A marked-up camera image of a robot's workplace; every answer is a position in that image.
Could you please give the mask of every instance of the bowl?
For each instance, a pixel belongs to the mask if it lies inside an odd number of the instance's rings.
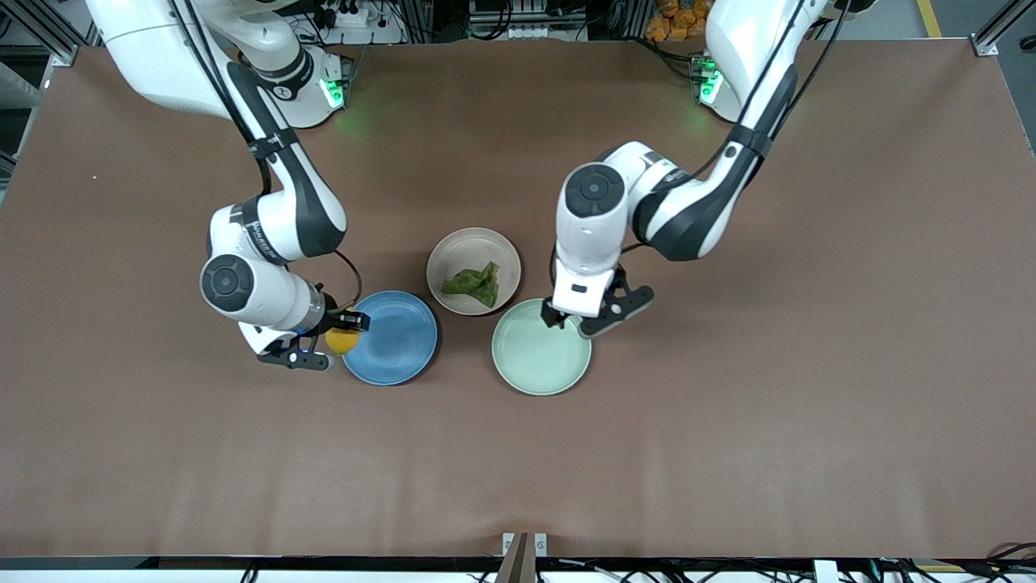
[[[487,308],[463,294],[443,294],[442,283],[461,269],[482,270],[489,261],[496,263],[496,302]],[[482,227],[470,227],[448,234],[428,258],[428,289],[442,308],[461,316],[483,316],[507,304],[521,281],[518,250],[502,234]]]
[[[579,317],[565,328],[548,328],[540,318],[543,300],[509,310],[493,331],[493,365],[509,385],[530,396],[566,391],[586,374],[593,344],[579,336]]]
[[[381,387],[401,385],[432,362],[439,345],[438,324],[421,298],[406,291],[378,291],[355,310],[370,317],[371,328],[342,356],[354,377]]]

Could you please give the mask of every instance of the blue plate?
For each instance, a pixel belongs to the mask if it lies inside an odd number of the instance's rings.
[[[371,328],[342,360],[357,379],[386,387],[413,379],[431,362],[439,329],[428,304],[406,291],[378,291],[355,308]]]

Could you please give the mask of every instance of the lemon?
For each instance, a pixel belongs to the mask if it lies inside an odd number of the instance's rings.
[[[359,330],[332,328],[324,334],[324,342],[327,343],[327,348],[330,349],[330,352],[342,356],[356,348],[356,345],[359,343]]]

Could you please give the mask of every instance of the black strap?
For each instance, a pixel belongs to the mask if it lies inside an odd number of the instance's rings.
[[[254,142],[249,142],[249,150],[252,151],[252,155],[256,159],[266,159],[270,155],[291,147],[291,144],[298,142],[298,136],[295,130],[291,127],[284,129],[278,129],[266,136],[265,138],[259,138]]]
[[[288,264],[288,259],[282,257],[277,249],[274,249],[269,237],[266,236],[266,231],[262,228],[262,222],[259,220],[259,197],[253,196],[246,200],[240,204],[240,209],[241,227],[244,228],[244,232],[249,233],[253,245],[262,253],[267,261],[275,265]]]
[[[730,133],[726,136],[726,139],[731,142],[743,144],[764,159],[766,159],[767,155],[770,154],[770,148],[774,145],[774,141],[771,140],[770,136],[766,133],[756,129],[749,129],[744,125],[735,125],[731,127]]]

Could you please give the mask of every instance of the black cable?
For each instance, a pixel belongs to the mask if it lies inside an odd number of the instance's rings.
[[[554,289],[554,280],[557,279],[557,273],[554,272],[554,259],[557,258],[557,245],[550,245],[550,289]]]
[[[356,268],[356,264],[349,260],[349,258],[345,256],[345,253],[336,249],[335,254],[338,255],[340,259],[345,261],[347,265],[349,265],[349,268],[352,269],[352,274],[356,276],[356,294],[352,297],[352,300],[349,303],[339,307],[334,312],[334,314],[341,314],[352,307],[355,307],[356,302],[359,301],[359,297],[364,295],[364,278],[359,275],[359,269]]]
[[[633,40],[637,45],[640,45],[641,47],[648,49],[649,51],[655,53],[656,55],[667,59],[672,59],[674,61],[691,62],[692,60],[691,57],[687,55],[679,55],[677,53],[670,53],[669,51],[666,51],[661,47],[659,47],[658,43],[651,42],[646,38],[641,38],[639,36],[624,36],[623,38],[621,38],[621,40]]]
[[[576,31],[576,40],[579,40],[579,35],[582,34],[582,31],[583,31],[584,28],[586,28],[587,26],[589,26],[589,25],[592,25],[592,24],[594,24],[596,22],[601,22],[604,19],[605,16],[607,16],[607,14],[601,14],[601,16],[597,17],[596,19],[592,20],[592,21],[585,20],[585,17],[583,17],[583,25],[580,26],[579,30]],[[589,40],[589,31],[586,32],[586,40]]]
[[[10,25],[13,24],[15,19],[8,17],[7,14],[0,14],[0,17],[2,17],[2,20],[6,21],[7,25],[4,27],[3,32],[0,32],[0,38],[3,38],[8,32],[10,32]]]
[[[241,574],[240,583],[256,583],[257,579],[259,579],[259,565],[256,561],[252,561],[249,567],[244,570],[244,573]]]
[[[813,63],[813,68],[809,70],[809,75],[807,75],[806,80],[802,82],[802,86],[799,87],[799,91],[794,97],[792,97],[792,103],[787,104],[787,108],[780,116],[780,121],[777,122],[777,127],[774,128],[774,135],[772,137],[777,137],[777,134],[780,133],[780,128],[784,126],[784,122],[787,121],[787,117],[792,114],[792,110],[795,109],[795,106],[799,105],[799,99],[802,98],[802,95],[806,92],[806,88],[809,87],[809,84],[813,82],[813,78],[816,77],[816,71],[821,69],[821,65],[824,64],[825,60],[827,60],[828,53],[831,52],[831,47],[834,46],[835,39],[838,38],[838,33],[841,32],[842,24],[845,23],[845,17],[848,14],[850,4],[852,4],[852,2],[845,0],[845,5],[842,7],[842,13],[838,16],[838,22],[835,23],[835,29],[831,31],[831,38],[829,38],[828,43],[824,46],[824,51],[816,59],[816,62]]]
[[[317,23],[313,22],[313,18],[310,17],[309,12],[304,11],[303,16],[306,17],[306,20],[310,21],[310,26],[313,27],[313,32],[314,32],[314,34],[317,35],[317,41],[319,42],[320,48],[326,47],[327,43],[324,42],[323,34],[320,34],[320,29],[317,28]]]
[[[409,45],[414,45],[413,39],[418,37],[416,32],[414,32],[415,30],[424,32],[425,34],[428,34],[429,36],[432,36],[432,35],[435,34],[434,32],[432,32],[430,30],[425,30],[425,29],[421,28],[420,26],[411,25],[406,19],[403,18],[403,13],[399,10],[399,7],[394,2],[390,2],[388,3],[388,8],[392,10],[393,16],[396,17],[396,20],[400,24],[400,32],[403,31],[403,27],[406,27],[406,33],[409,35],[409,38],[407,38],[407,42]]]
[[[202,58],[201,51],[198,49],[198,42],[195,37],[191,34],[191,30],[186,25],[186,21],[183,20],[183,14],[180,12],[179,6],[176,4],[176,0],[170,0],[170,6],[173,8],[173,13],[176,17],[176,22],[179,25],[180,32],[188,40],[188,45],[191,47],[191,52],[194,53],[196,59],[198,59],[198,64],[201,66],[202,71],[205,72],[205,77],[208,78],[209,84],[212,86],[212,90],[215,91],[217,96],[223,103],[223,107],[227,110],[227,115],[230,116],[230,120],[237,127],[237,130],[244,138],[246,142],[253,142],[255,136],[249,129],[248,125],[244,123],[244,119],[241,117],[240,112],[234,105],[233,99],[230,97],[230,92],[227,90],[226,83],[223,82],[223,76],[219,74],[219,67],[215,64],[215,57],[212,56],[211,48],[208,46],[208,41],[205,39],[205,33],[202,30],[201,19],[198,18],[197,12],[194,9],[194,5],[190,0],[184,0],[184,5],[188,8],[188,13],[195,22],[195,26],[198,27],[198,34],[202,45],[205,48],[205,52],[208,55],[209,65],[205,64],[205,60]],[[265,161],[256,159],[256,164],[259,167],[259,175],[262,178],[262,192],[261,195],[269,194],[271,187],[271,178],[269,175],[269,167],[266,166]]]
[[[745,106],[741,109],[741,114],[738,115],[738,120],[735,121],[735,125],[740,125],[741,122],[745,119],[745,113],[748,111],[748,107],[751,105],[752,98],[755,96],[755,93],[759,90],[759,86],[762,85],[762,80],[766,79],[767,74],[770,71],[770,66],[773,64],[774,59],[777,57],[777,53],[780,52],[780,48],[784,45],[784,40],[787,38],[787,35],[790,34],[792,29],[795,28],[795,21],[796,21],[796,19],[799,18],[799,12],[802,11],[802,7],[805,4],[806,4],[806,0],[799,0],[799,3],[796,4],[795,11],[792,12],[792,18],[787,21],[787,26],[784,27],[784,32],[780,35],[780,38],[777,40],[777,45],[774,46],[773,51],[770,53],[770,57],[767,59],[766,65],[764,65],[761,72],[759,72],[759,78],[755,81],[755,85],[752,86],[752,90],[748,93],[748,98],[745,99]],[[650,43],[642,45],[642,46],[645,46],[652,52],[655,52],[656,49],[657,49],[656,47],[652,47]],[[713,154],[709,157],[709,159],[707,159],[706,163],[702,164],[700,168],[698,168],[697,170],[694,171],[693,174],[691,174],[691,178],[693,179],[693,178],[698,177],[698,175],[700,175],[701,172],[703,172],[706,170],[706,168],[708,168],[709,166],[711,166],[713,164],[713,162],[716,162],[716,159],[719,158],[720,154],[723,152],[724,149],[726,149],[726,141],[724,141],[722,144],[720,144],[720,146],[716,149],[716,151],[713,152]],[[629,250],[633,250],[633,249],[636,249],[636,245],[631,246]],[[550,249],[550,287],[551,287],[551,289],[553,289],[554,282],[556,281],[556,274],[554,272],[554,258],[555,257],[556,257],[556,249],[554,246],[551,246],[551,249]],[[706,583],[706,581],[708,581],[710,578],[712,578],[713,576],[715,576],[716,573],[718,573],[718,571],[707,575],[698,583]],[[780,580],[777,580],[776,583],[784,583],[784,582],[780,581]]]
[[[639,575],[643,575],[648,579],[651,579],[654,583],[662,583],[661,581],[658,580],[658,578],[656,578],[654,575],[648,573],[646,571],[631,571],[631,572],[629,572],[629,573],[626,574],[626,577],[623,577],[622,579],[620,579],[618,583],[629,583],[630,578],[633,577],[634,575],[638,575],[638,574]]]
[[[1013,555],[1014,553],[1017,553],[1018,551],[1025,551],[1026,549],[1033,549],[1033,548],[1036,548],[1036,543],[1023,543],[1020,545],[1015,545],[1015,546],[1011,547],[1010,549],[1001,551],[1001,552],[997,553],[996,555],[990,555],[990,556],[986,557],[985,560],[987,560],[987,561],[995,561],[995,560],[998,560],[998,559],[1009,557],[1009,556]]]
[[[745,99],[745,106],[741,108],[741,113],[738,115],[738,120],[733,122],[735,125],[741,125],[741,122],[745,120],[745,114],[748,112],[748,108],[752,105],[752,98],[755,97],[755,93],[759,90],[759,86],[762,85],[762,80],[766,79],[767,74],[770,72],[770,66],[773,64],[774,59],[777,57],[777,53],[780,52],[780,48],[784,45],[784,40],[787,38],[787,35],[792,32],[792,29],[795,28],[795,20],[799,18],[799,12],[802,10],[802,7],[805,5],[805,3],[806,0],[799,0],[799,3],[796,4],[795,11],[792,12],[792,18],[787,21],[787,26],[784,27],[784,32],[780,35],[780,39],[777,40],[777,45],[774,46],[774,50],[770,53],[770,58],[767,59],[766,65],[762,66],[762,70],[759,72],[759,78],[755,80],[755,85],[753,85],[752,90],[749,91],[748,98]],[[713,162],[716,162],[716,159],[719,158],[720,154],[723,153],[724,149],[726,149],[725,140],[722,144],[720,144],[718,148],[716,148],[716,151],[713,152],[712,156],[709,157],[709,159],[707,159],[706,163],[702,164],[701,167],[698,168],[693,174],[691,174],[691,178],[698,177],[698,175],[701,174],[701,172],[703,172],[706,168],[711,166]]]
[[[469,31],[468,36],[471,38],[478,38],[479,40],[493,40],[495,38],[499,38],[511,26],[511,17],[514,13],[514,5],[511,1],[512,0],[503,0],[505,3],[500,5],[500,18],[496,21],[496,26],[493,28],[492,32],[485,36],[481,36]],[[503,22],[505,16],[507,17],[507,22]]]

